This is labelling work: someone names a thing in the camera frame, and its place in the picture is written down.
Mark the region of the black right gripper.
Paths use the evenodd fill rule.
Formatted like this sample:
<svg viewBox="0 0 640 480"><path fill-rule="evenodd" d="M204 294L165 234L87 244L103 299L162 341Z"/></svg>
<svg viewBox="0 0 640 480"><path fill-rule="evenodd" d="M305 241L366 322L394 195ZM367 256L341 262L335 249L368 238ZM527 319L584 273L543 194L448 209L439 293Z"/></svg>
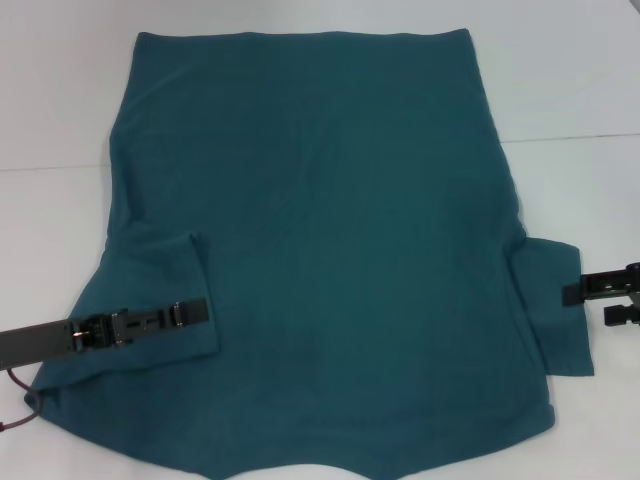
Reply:
<svg viewBox="0 0 640 480"><path fill-rule="evenodd" d="M639 324L639 263L626 266L625 270L615 270L584 274L580 280L562 289L564 305L578 305L586 300L599 300L628 296L630 305L613 305L604 309L604 323L607 327Z"/></svg>

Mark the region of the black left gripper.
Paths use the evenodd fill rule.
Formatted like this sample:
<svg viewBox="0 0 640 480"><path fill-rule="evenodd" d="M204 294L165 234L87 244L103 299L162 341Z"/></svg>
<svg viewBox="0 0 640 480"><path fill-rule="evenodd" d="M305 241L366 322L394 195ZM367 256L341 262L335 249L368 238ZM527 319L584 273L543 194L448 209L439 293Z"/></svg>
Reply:
<svg viewBox="0 0 640 480"><path fill-rule="evenodd" d="M206 300L200 298L162 308L122 310L13 329L1 333L1 369L110 348L117 341L134 341L208 321Z"/></svg>

